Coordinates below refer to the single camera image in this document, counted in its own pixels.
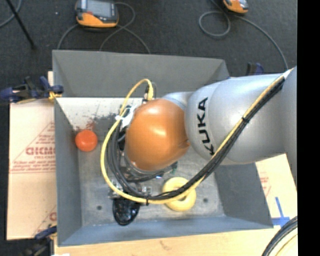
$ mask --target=handheld device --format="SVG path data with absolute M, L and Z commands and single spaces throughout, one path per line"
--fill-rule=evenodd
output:
M 112 28 L 118 24 L 119 12 L 113 0 L 78 0 L 76 21 L 90 28 Z

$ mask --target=gray box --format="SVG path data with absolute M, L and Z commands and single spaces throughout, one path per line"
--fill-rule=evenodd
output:
M 99 67 L 106 67 L 110 62 L 117 68 L 101 73 Z M 128 226 L 120 226 L 113 219 L 109 188 L 100 170 L 100 146 L 129 88 L 148 74 L 147 78 L 157 84 L 158 97 L 171 92 L 195 91 L 228 77 L 223 60 L 54 51 L 53 72 L 54 83 L 66 88 L 54 106 L 59 246 L 273 226 L 255 164 L 220 166 L 197 187 L 196 204 L 189 211 L 174 212 L 165 205 L 150 204 L 142 206 L 135 221 Z M 144 88 L 137 90 L 136 95 L 141 96 L 143 92 Z M 132 98 L 129 103 L 140 102 L 140 98 Z M 99 146 L 91 152 L 81 152 L 74 143 L 75 135 L 88 126 L 97 133 Z M 189 179 L 205 164 L 206 161 L 190 149 L 179 160 L 175 174 L 170 173 L 148 185 L 157 194 L 166 179 L 172 176 Z

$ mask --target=yellow ring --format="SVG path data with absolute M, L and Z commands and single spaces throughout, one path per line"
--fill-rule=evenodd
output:
M 176 190 L 188 182 L 187 179 L 183 177 L 173 177 L 169 179 L 163 186 L 162 192 L 168 192 Z M 197 193 L 196 190 L 191 190 L 183 199 L 167 202 L 165 205 L 171 210 L 176 212 L 184 212 L 191 209 L 196 203 Z

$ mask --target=clamp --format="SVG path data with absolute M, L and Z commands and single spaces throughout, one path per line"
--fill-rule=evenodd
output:
M 41 76 L 39 80 L 41 86 L 36 86 L 31 78 L 26 76 L 22 84 L 1 90 L 0 98 L 10 103 L 21 103 L 37 99 L 53 100 L 56 97 L 61 97 L 64 92 L 62 85 L 51 86 L 44 76 Z

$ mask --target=black cord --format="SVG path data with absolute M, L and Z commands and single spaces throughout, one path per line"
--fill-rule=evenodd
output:
M 231 29 L 231 22 L 230 22 L 230 19 L 228 17 L 228 15 L 226 14 L 226 12 L 214 1 L 214 0 L 210 0 L 211 3 L 218 9 L 218 10 L 213 10 L 213 11 L 207 11 L 205 12 L 204 14 L 202 14 L 198 20 L 198 24 L 199 24 L 199 27 L 200 29 L 206 34 L 206 35 L 209 35 L 215 39 L 221 39 L 221 38 L 224 38 L 230 31 Z M 212 33 L 212 32 L 209 32 L 208 30 L 206 30 L 202 24 L 203 22 L 203 18 L 208 16 L 208 15 L 212 15 L 212 14 L 221 14 L 224 16 L 226 22 L 227 22 L 227 28 L 226 30 L 223 32 L 223 33 L 220 33 L 220 34 L 216 34 L 216 33 Z M 242 17 L 242 16 L 239 16 L 239 15 L 236 15 L 236 14 L 231 14 L 233 17 L 236 17 L 252 26 L 254 26 L 257 30 L 259 30 L 260 32 L 262 32 L 271 42 L 272 44 L 274 45 L 274 47 L 276 48 L 276 50 L 279 52 L 281 58 L 282 58 L 282 61 L 283 61 L 283 64 L 284 64 L 284 67 L 285 67 L 285 70 L 288 70 L 289 67 L 288 67 L 288 64 L 287 64 L 287 60 L 286 60 L 286 57 L 284 56 L 283 52 L 281 51 L 280 47 L 278 46 L 278 44 L 276 43 L 275 40 L 273 40 L 273 38 L 266 32 L 264 31 L 261 27 L 259 27 L 257 24 L 253 23 L 252 21 Z
M 128 7 L 128 8 L 131 10 L 131 12 L 132 12 L 132 18 L 131 18 L 131 20 L 130 20 L 127 24 L 125 24 L 125 25 L 123 25 L 123 26 L 117 24 L 116 27 L 119 27 L 120 29 L 114 31 L 114 32 L 111 33 L 106 39 L 104 39 L 104 41 L 103 41 L 102 44 L 100 45 L 99 51 L 102 51 L 103 46 L 104 46 L 104 45 L 106 44 L 106 42 L 109 41 L 114 35 L 116 35 L 116 34 L 119 33 L 120 31 L 124 30 L 124 31 L 127 31 L 128 33 L 130 33 L 131 35 L 133 35 L 134 37 L 136 37 L 136 38 L 142 43 L 142 45 L 145 47 L 145 49 L 146 49 L 146 51 L 148 52 L 148 54 L 151 54 L 149 47 L 148 47 L 147 44 L 141 39 L 141 37 L 138 36 L 136 33 L 132 32 L 131 30 L 127 29 L 127 27 L 128 27 L 129 25 L 131 25 L 131 24 L 134 22 L 135 18 L 136 18 L 136 12 L 135 12 L 135 10 L 134 10 L 129 4 L 124 3 L 124 2 L 116 2 L 115 4 L 116 4 L 116 5 L 123 5 L 123 6 Z M 62 37 L 61 37 L 61 39 L 59 40 L 59 43 L 58 43 L 58 45 L 57 45 L 57 50 L 59 50 L 59 49 L 61 48 L 61 45 L 62 45 L 64 39 L 66 38 L 66 36 L 67 36 L 71 31 L 73 31 L 75 28 L 78 28 L 78 27 L 81 27 L 81 26 L 80 26 L 79 24 L 74 24 L 74 25 L 72 25 L 71 27 L 69 27 L 69 28 L 64 32 L 64 34 L 62 35 Z
M 273 249 L 279 244 L 279 242 L 290 232 L 294 231 L 298 228 L 298 216 L 290 219 L 284 226 L 280 228 L 280 230 L 275 234 L 270 243 L 265 248 L 262 256 L 269 256 L 272 254 Z
M 18 4 L 16 6 L 16 9 L 15 9 L 16 12 L 20 11 L 21 4 L 22 4 L 22 0 L 19 0 Z M 6 24 L 8 24 L 10 21 L 12 21 L 13 18 L 15 18 L 14 14 L 12 14 L 8 19 L 6 19 L 2 23 L 0 23 L 0 28 L 4 27 Z
M 213 158 L 200 170 L 193 178 L 191 178 L 184 186 L 172 190 L 169 192 L 161 193 L 158 195 L 142 195 L 141 193 L 137 192 L 135 189 L 133 189 L 125 180 L 122 179 L 119 182 L 123 182 L 126 188 L 132 193 L 131 195 L 143 199 L 148 200 L 164 200 L 164 199 L 170 199 L 173 197 L 176 197 L 180 194 L 182 194 L 184 191 L 189 189 L 192 185 L 194 185 L 196 182 L 198 182 L 200 179 L 203 178 L 202 181 L 204 181 L 209 175 L 211 175 L 217 167 L 220 165 L 220 163 L 224 160 L 234 143 L 236 142 L 237 138 L 240 136 L 241 132 L 244 130 L 246 125 L 249 123 L 249 121 L 254 117 L 254 115 L 274 96 L 276 95 L 283 87 L 285 78 L 281 79 L 279 82 L 277 82 L 269 91 L 266 93 L 264 97 L 260 99 L 258 103 L 256 103 L 255 107 L 247 114 L 245 118 L 242 119 L 242 122 L 238 126 L 238 128 L 234 131 L 233 135 L 228 139 L 228 141 L 225 143 L 225 145 L 221 148 L 221 150 L 216 153 Z

